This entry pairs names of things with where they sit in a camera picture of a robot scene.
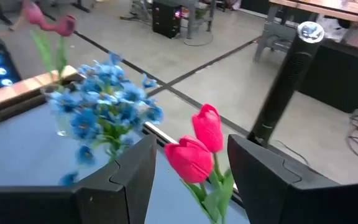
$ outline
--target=blue desk surface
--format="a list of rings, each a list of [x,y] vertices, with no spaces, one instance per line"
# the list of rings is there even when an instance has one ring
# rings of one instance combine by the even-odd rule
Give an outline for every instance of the blue desk surface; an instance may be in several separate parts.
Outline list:
[[[142,137],[133,135],[137,140]],[[0,123],[0,185],[57,185],[62,175],[76,168],[77,149],[76,141],[57,136],[47,105]],[[96,151],[95,156],[97,164],[82,169],[81,178],[108,161],[103,150]],[[160,151],[146,223],[209,223]],[[227,223],[249,223],[245,211],[234,202],[230,204]]]

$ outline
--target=tulip petal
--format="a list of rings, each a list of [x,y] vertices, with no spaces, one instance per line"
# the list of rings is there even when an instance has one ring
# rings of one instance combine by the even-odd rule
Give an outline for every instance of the tulip petal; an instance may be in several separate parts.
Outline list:
[[[200,113],[191,117],[193,129],[199,139],[211,152],[223,149],[223,133],[221,119],[216,108],[209,104],[203,105]]]
[[[211,153],[191,136],[184,136],[179,144],[165,145],[165,154],[178,175],[190,184],[203,182],[213,169]]]

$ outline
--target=green leaf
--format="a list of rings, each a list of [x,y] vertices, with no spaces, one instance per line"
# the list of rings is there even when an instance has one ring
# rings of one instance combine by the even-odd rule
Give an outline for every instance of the green leaf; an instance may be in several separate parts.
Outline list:
[[[211,182],[211,185],[214,189],[218,189],[222,186],[222,184],[219,181],[219,177],[216,174],[215,170],[212,170],[211,174],[209,175],[209,181]]]
[[[46,39],[45,35],[41,32],[39,32],[39,34],[31,32],[30,34],[41,56],[41,60],[44,63],[44,66],[47,69],[51,80],[53,81],[53,76],[51,74],[53,70],[53,66],[52,66],[52,59],[50,54],[50,48],[48,45],[48,40]]]
[[[59,48],[56,56],[56,67],[59,80],[62,80],[62,71],[67,65],[66,53],[65,53],[65,38],[60,37]]]
[[[191,190],[194,192],[194,194],[196,194],[196,196],[198,197],[198,200],[200,202],[204,201],[205,199],[205,195],[203,193],[203,191],[195,184],[187,184],[189,186],[189,188],[191,188]]]
[[[227,171],[225,171],[223,177],[224,179],[221,188],[221,197],[219,199],[218,208],[221,216],[224,218],[226,217],[227,207],[229,206],[231,195],[233,194],[234,179],[230,169],[227,169]]]
[[[200,206],[200,208],[205,213],[205,215],[208,217],[208,219],[211,221],[211,223],[214,222],[212,220],[211,216],[209,215],[208,211],[206,210],[205,206],[203,205],[202,201],[199,200],[197,194],[193,191],[193,188],[190,187],[190,185],[187,184],[186,182],[184,182],[182,179],[180,179],[180,180],[183,183],[183,185],[190,191],[191,195],[194,197],[194,199],[196,200],[197,204]]]
[[[218,203],[221,196],[221,189],[215,189],[212,193],[208,194],[205,199],[203,205],[205,206],[206,211],[208,212],[210,219],[217,223],[219,221],[219,209]]]

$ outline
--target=black tower fan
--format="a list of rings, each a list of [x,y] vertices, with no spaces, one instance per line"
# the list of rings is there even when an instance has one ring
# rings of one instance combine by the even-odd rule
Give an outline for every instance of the black tower fan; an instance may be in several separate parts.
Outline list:
[[[248,138],[229,136],[230,166],[251,224],[358,223],[358,184],[339,185],[269,146],[323,36],[314,22],[298,26]]]
[[[153,31],[168,38],[180,33],[181,6],[170,1],[153,1]]]

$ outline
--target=desk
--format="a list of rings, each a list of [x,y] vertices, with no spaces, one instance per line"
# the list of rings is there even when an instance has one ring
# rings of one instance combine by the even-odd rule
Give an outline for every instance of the desk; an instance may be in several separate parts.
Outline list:
[[[347,1],[343,3],[342,0],[299,0],[298,2],[291,0],[270,0],[269,2],[271,6],[254,56],[254,61],[256,62],[259,61],[263,49],[266,47],[286,52],[296,34],[294,27],[288,27],[284,23],[287,18],[283,18],[284,22],[280,24],[274,21],[281,7],[297,8],[312,12],[311,21],[315,20],[317,14],[333,16],[353,22],[358,21],[358,3],[356,2]]]

